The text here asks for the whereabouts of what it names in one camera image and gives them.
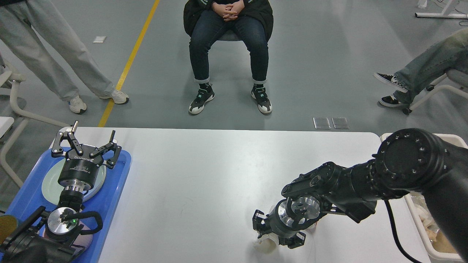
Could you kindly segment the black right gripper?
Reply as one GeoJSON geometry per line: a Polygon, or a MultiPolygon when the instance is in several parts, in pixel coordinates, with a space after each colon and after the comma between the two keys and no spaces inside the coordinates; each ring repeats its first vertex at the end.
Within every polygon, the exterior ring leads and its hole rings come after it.
{"type": "Polygon", "coordinates": [[[305,243],[306,234],[300,231],[318,222],[324,213],[321,213],[320,203],[316,198],[302,196],[284,199],[266,218],[261,216],[264,213],[256,209],[252,217],[253,229],[258,232],[257,238],[274,233],[279,237],[280,245],[294,249],[305,243]]]}

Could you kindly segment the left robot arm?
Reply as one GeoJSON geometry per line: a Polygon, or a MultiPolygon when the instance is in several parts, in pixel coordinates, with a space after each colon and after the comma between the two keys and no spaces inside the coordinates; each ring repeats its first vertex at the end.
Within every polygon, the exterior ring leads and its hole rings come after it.
{"type": "Polygon", "coordinates": [[[40,205],[15,230],[1,238],[2,263],[70,263],[86,250],[104,227],[103,212],[87,211],[85,193],[96,184],[102,167],[117,165],[122,147],[110,140],[101,147],[80,143],[76,121],[69,131],[59,131],[50,154],[64,164],[57,179],[62,188],[57,205],[40,205]]]}

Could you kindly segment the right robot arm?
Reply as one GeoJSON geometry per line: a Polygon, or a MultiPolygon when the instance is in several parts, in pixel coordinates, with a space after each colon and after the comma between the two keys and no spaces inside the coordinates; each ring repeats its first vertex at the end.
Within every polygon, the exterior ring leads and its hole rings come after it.
{"type": "Polygon", "coordinates": [[[274,233],[290,249],[304,245],[309,228],[327,214],[346,215],[356,223],[375,213],[384,200],[393,239],[402,248],[388,200],[411,191],[422,193],[426,205],[461,258],[467,261],[468,150],[427,132],[410,128],[389,135],[366,163],[346,168],[333,162],[300,174],[282,189],[283,200],[252,222],[258,236],[274,233]]]}

